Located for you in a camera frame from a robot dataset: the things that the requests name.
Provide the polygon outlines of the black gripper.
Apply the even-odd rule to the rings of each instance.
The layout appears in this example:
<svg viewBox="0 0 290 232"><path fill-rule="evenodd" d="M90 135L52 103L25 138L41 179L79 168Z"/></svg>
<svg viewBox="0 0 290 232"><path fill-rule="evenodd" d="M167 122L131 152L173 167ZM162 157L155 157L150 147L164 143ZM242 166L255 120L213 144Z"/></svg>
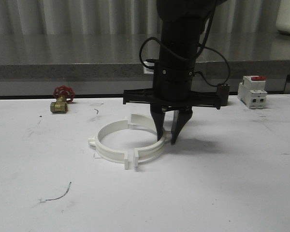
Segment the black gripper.
<svg viewBox="0 0 290 232"><path fill-rule="evenodd" d="M176 70L155 62L152 88L124 90L123 104L150 105L157 141L163 136L165 112L174 111L171 144L174 145L181 130L192 117L192 107L220 109L220 98L214 94L191 90L194 69Z"/></svg>

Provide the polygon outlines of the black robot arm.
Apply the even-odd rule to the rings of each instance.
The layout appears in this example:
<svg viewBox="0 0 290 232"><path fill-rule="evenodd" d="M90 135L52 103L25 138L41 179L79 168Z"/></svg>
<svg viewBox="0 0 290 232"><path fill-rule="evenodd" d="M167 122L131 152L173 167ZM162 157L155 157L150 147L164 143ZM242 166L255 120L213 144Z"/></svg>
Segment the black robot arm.
<svg viewBox="0 0 290 232"><path fill-rule="evenodd" d="M163 134L165 113L174 113L171 143L174 144L185 124L191 119L193 106L223 105L215 93L191 90L196 59L205 49L208 38L200 35L211 28L215 9L221 0L159 0L157 11L162 20L159 58L151 60L152 88L125 90L123 103L148 103L157 130Z"/></svg>

